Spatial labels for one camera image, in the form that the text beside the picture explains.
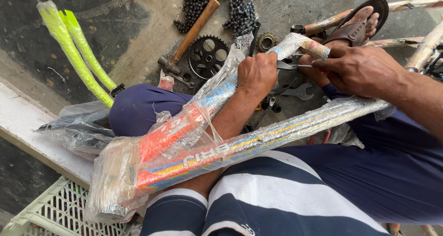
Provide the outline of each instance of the wooden hammer handle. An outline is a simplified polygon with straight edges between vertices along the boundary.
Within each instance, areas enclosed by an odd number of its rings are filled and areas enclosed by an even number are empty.
[[[219,8],[220,3],[217,0],[210,0],[208,2],[208,5],[205,7],[205,10],[203,10],[200,17],[197,19],[197,21],[194,23],[192,28],[189,30],[188,34],[186,35],[183,42],[180,44],[179,47],[177,47],[177,50],[175,50],[174,54],[172,55],[169,62],[173,65],[176,65],[177,62],[182,58],[183,54],[188,49],[189,45],[196,39],[198,33],[202,30],[202,28],[206,25],[207,21],[211,16],[214,14],[214,12]]]

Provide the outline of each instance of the sandal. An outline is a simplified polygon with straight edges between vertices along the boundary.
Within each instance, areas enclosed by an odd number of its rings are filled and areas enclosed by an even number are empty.
[[[386,0],[369,0],[369,1],[362,3],[360,6],[358,6],[354,10],[352,10],[352,12],[349,13],[341,21],[341,23],[335,27],[334,31],[332,31],[329,38],[327,38],[323,42],[323,45],[330,42],[330,41],[334,41],[337,39],[345,39],[351,43],[351,47],[362,46],[363,42],[365,40],[365,35],[366,35],[366,21],[359,21],[359,22],[347,24],[344,26],[343,26],[343,24],[350,21],[359,10],[361,10],[362,8],[367,7],[367,6],[372,6],[374,8],[372,14],[378,13],[380,15],[377,19],[378,23],[375,26],[375,29],[376,29],[375,34],[377,34],[378,31],[383,26],[383,24],[385,24],[386,19],[388,18],[389,5]]]

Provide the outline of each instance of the hammer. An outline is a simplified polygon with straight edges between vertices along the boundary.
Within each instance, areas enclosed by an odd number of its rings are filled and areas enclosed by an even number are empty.
[[[219,6],[220,3],[217,0],[210,0],[208,2],[208,5],[205,7],[205,10],[203,10],[200,17],[197,19],[195,24],[189,30],[183,42],[175,50],[171,59],[168,60],[164,55],[159,58],[157,63],[162,65],[165,68],[166,72],[172,72],[174,74],[179,74],[181,72],[180,68],[178,68],[176,64],[182,58],[183,54],[188,49],[189,45],[191,45],[191,43],[196,39],[198,33],[200,33],[200,31],[206,25],[209,18],[211,18],[211,16],[214,14],[217,8],[219,8]]]

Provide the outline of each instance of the hand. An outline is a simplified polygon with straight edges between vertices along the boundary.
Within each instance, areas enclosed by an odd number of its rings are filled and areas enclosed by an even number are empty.
[[[277,82],[276,52],[268,55],[258,53],[255,57],[247,57],[238,65],[237,91],[262,100]]]
[[[380,99],[400,86],[409,73],[383,49],[371,46],[335,46],[328,59],[315,60],[312,66],[324,69],[325,77],[343,93]]]

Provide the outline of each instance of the plastic crate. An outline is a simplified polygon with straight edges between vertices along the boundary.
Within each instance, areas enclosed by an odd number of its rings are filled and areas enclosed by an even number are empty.
[[[0,236],[127,236],[129,224],[88,224],[88,191],[62,176],[15,216]]]

